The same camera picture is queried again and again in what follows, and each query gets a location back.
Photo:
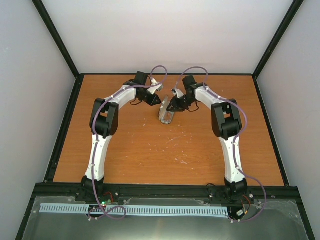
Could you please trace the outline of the brown striped glasses case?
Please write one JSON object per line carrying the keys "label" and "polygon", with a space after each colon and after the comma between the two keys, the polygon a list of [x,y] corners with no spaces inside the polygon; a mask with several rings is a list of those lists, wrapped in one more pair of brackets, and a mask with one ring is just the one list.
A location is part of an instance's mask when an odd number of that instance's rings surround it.
{"label": "brown striped glasses case", "polygon": [[172,122],[175,114],[174,112],[167,110],[169,103],[170,103],[169,96],[166,95],[161,102],[160,109],[158,112],[159,121],[165,125],[169,125]]}

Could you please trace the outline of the orange tinted sunglasses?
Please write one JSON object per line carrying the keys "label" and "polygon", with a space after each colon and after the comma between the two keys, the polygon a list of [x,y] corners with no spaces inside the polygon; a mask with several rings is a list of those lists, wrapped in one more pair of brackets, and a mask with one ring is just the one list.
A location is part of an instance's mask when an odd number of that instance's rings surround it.
{"label": "orange tinted sunglasses", "polygon": [[174,112],[168,112],[166,111],[160,118],[160,122],[162,124],[165,124],[165,125],[169,125],[172,120],[173,120],[173,117],[174,117]]}

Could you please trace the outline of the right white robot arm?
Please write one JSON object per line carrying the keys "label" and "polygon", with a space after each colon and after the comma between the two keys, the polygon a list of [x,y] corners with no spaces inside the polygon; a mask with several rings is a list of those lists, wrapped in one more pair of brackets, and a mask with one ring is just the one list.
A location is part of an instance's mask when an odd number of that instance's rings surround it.
{"label": "right white robot arm", "polygon": [[211,127],[222,147],[225,174],[225,198],[238,200],[247,192],[248,183],[245,177],[240,155],[240,132],[243,129],[240,109],[235,99],[226,99],[213,92],[205,83],[197,83],[192,75],[182,80],[185,93],[174,87],[168,112],[184,112],[192,104],[203,103],[211,111]]}

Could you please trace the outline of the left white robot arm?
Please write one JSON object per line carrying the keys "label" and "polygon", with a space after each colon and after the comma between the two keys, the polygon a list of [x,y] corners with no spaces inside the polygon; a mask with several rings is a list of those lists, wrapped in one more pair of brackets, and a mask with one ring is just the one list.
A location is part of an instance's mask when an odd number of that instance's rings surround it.
{"label": "left white robot arm", "polygon": [[156,92],[162,88],[163,82],[138,71],[134,79],[125,82],[118,91],[94,101],[89,123],[92,148],[87,170],[81,180],[87,189],[86,195],[92,201],[99,201],[104,195],[105,161],[110,141],[118,130],[120,109],[136,99],[150,106],[158,105],[162,101]]}

